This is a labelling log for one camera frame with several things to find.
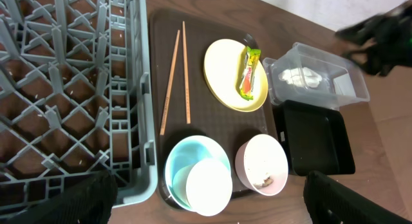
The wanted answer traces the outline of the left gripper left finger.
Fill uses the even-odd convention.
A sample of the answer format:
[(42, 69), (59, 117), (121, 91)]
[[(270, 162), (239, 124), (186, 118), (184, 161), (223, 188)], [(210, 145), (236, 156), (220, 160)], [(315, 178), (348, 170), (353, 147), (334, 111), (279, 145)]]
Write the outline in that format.
[(52, 199), (10, 218), (8, 224), (108, 223), (118, 186), (108, 171), (70, 187)]

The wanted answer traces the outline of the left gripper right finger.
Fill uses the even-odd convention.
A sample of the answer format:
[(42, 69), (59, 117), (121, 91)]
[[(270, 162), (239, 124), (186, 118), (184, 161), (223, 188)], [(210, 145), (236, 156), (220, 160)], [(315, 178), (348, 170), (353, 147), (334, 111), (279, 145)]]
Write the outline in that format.
[(303, 198), (313, 224), (411, 224), (318, 171), (306, 176)]

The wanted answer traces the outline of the white paper cup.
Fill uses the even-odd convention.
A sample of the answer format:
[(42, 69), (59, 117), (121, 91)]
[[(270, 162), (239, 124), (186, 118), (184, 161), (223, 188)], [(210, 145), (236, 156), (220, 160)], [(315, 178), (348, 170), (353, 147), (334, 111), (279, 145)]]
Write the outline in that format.
[(185, 210), (215, 216), (229, 203), (232, 178), (219, 160), (206, 158), (181, 168), (172, 180), (172, 192)]

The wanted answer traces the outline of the white napkin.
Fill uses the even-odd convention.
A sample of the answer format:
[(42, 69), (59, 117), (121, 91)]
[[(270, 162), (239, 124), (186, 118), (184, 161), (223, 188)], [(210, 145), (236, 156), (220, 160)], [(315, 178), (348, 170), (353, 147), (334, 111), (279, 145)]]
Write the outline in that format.
[(278, 75), (278, 78), (289, 85), (300, 88), (316, 88), (323, 79), (320, 74), (307, 67), (284, 70)]

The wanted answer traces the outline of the green orange snack wrapper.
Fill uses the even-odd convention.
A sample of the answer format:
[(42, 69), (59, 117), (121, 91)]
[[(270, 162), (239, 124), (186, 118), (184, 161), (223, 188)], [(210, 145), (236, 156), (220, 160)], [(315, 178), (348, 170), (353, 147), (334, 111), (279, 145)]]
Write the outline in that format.
[(246, 47), (245, 57), (243, 61), (244, 67), (239, 82), (239, 94), (241, 98), (245, 100), (254, 99), (254, 96), (252, 94), (254, 88), (254, 74), (258, 65), (260, 54), (260, 49), (253, 49), (249, 46)]

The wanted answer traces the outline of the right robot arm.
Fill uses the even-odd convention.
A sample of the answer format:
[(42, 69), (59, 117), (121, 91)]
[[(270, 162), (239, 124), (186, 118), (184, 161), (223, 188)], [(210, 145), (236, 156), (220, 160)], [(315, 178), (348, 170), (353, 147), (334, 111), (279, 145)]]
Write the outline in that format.
[(343, 53), (368, 75), (386, 77), (396, 66), (411, 67), (411, 0), (384, 14), (336, 31), (358, 48)]

